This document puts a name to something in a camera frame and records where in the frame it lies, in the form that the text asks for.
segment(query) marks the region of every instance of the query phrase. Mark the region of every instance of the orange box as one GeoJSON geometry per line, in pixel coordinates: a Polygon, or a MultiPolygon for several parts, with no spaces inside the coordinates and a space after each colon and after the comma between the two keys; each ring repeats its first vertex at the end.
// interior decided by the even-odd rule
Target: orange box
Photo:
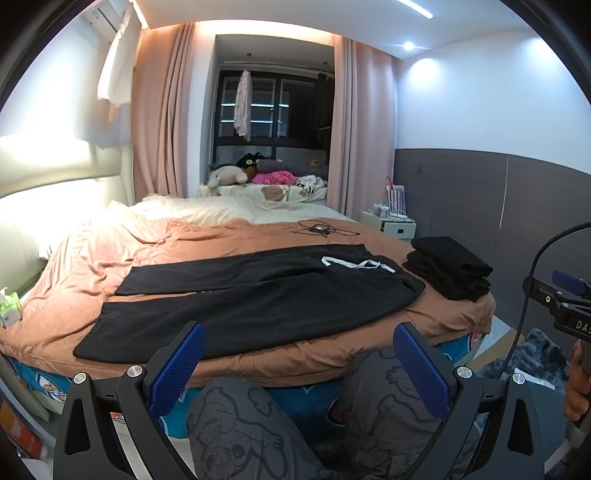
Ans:
{"type": "Polygon", "coordinates": [[[0,406],[0,426],[31,458],[39,460],[43,446],[41,440],[12,412],[7,403],[0,406]]]}

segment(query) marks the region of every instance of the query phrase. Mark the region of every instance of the nightstand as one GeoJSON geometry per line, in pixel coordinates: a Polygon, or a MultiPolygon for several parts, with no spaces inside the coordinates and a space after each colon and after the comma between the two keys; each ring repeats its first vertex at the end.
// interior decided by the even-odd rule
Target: nightstand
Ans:
{"type": "Polygon", "coordinates": [[[360,222],[373,230],[379,230],[406,243],[410,243],[414,238],[417,228],[417,224],[411,218],[402,219],[391,216],[380,218],[369,212],[361,212],[360,222]]]}

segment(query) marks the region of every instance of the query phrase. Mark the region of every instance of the white drawstring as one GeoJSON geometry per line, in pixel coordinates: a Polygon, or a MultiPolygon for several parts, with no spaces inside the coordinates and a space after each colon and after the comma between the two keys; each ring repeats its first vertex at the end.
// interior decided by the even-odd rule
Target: white drawstring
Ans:
{"type": "Polygon", "coordinates": [[[344,267],[353,268],[353,269],[368,268],[368,269],[374,270],[378,267],[381,267],[381,268],[388,270],[391,273],[396,273],[396,271],[393,268],[390,268],[386,264],[383,264],[381,262],[376,262],[375,260],[371,260],[371,259],[361,262],[359,265],[357,265],[357,264],[354,264],[351,262],[347,262],[345,260],[341,260],[340,258],[322,257],[322,263],[324,265],[326,265],[327,267],[329,267],[331,263],[337,263],[339,265],[343,265],[344,267]]]}

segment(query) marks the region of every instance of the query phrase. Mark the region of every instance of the cream leather headboard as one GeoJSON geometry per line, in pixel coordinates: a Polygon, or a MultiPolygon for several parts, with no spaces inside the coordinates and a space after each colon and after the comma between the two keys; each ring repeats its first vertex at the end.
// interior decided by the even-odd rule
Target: cream leather headboard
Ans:
{"type": "Polygon", "coordinates": [[[0,288],[22,291],[43,270],[41,245],[111,202],[135,203],[133,149],[81,140],[0,137],[0,288]]]}

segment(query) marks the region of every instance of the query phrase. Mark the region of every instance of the gray fur rug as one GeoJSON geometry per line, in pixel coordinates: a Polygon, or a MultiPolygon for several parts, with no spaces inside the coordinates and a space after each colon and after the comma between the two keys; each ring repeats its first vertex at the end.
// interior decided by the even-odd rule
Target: gray fur rug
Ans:
{"type": "MultiPolygon", "coordinates": [[[[496,378],[505,357],[506,355],[482,367],[477,372],[478,376],[496,378]]],[[[564,394],[564,386],[569,380],[569,362],[562,349],[541,330],[534,328],[525,340],[517,345],[501,379],[505,380],[515,368],[550,382],[556,387],[556,391],[564,394]]]]}

